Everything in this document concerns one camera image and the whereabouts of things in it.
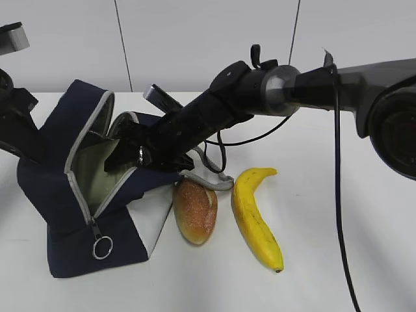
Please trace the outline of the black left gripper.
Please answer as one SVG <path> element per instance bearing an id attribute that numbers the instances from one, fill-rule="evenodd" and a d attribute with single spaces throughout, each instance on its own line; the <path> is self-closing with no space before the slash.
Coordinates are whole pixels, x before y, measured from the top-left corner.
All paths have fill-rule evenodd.
<path id="1" fill-rule="evenodd" d="M 27 89 L 16 88 L 9 74 L 1 71 L 1 149 L 34 163 L 47 154 L 47 143 L 31 116 L 37 104 Z"/>

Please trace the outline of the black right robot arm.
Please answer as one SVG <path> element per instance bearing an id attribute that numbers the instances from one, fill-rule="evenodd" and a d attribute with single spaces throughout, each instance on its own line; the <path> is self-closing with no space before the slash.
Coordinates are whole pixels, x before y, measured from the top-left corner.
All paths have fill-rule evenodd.
<path id="1" fill-rule="evenodd" d="M 209 88 L 181 105 L 158 86 L 145 95 L 163 112 L 151 125 L 128 122 L 106 172 L 134 164 L 165 172 L 191 167 L 185 154 L 215 133 L 256 115 L 288 117 L 302 107 L 348 111 L 356 131 L 370 138 L 381 160 L 398 174 L 415 178 L 415 60 L 337 68 L 327 63 L 300 72 L 275 60 L 252 69 L 238 61 L 221 71 Z"/>

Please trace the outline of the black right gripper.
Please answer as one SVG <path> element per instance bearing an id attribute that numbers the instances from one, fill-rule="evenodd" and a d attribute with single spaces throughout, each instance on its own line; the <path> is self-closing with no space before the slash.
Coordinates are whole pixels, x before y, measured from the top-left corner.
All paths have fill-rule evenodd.
<path id="1" fill-rule="evenodd" d="M 179 112 L 164 113 L 153 124 L 122 120 L 113 138 L 132 140 L 133 144 L 117 143 L 104 162 L 104 171 L 132 166 L 162 172 L 192 169 L 194 165 L 187 159 L 187 152 L 212 135 L 253 117 L 206 90 Z"/>

